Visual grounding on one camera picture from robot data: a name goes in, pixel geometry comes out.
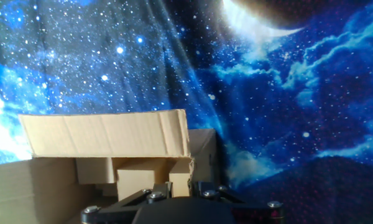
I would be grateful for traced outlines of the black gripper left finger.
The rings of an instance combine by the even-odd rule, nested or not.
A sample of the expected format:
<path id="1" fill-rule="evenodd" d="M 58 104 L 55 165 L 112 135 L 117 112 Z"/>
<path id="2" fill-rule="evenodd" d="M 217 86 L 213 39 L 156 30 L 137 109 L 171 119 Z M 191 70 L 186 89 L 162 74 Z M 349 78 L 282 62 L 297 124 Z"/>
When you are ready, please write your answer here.
<path id="1" fill-rule="evenodd" d="M 142 189 L 108 206 L 92 205 L 81 212 L 84 224 L 131 224 L 144 206 L 172 198 L 172 182 L 154 184 L 152 189 Z"/>

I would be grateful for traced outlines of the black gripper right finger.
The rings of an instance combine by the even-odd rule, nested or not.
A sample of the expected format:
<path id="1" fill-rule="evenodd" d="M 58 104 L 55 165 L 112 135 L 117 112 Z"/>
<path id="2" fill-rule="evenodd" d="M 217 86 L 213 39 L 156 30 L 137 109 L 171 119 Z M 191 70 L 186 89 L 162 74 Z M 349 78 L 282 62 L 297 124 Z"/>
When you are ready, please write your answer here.
<path id="1" fill-rule="evenodd" d="M 192 184 L 192 196 L 211 201 L 211 208 L 224 218 L 232 215 L 233 223 L 283 224 L 283 203 L 266 204 L 245 199 L 225 185 L 198 181 Z"/>

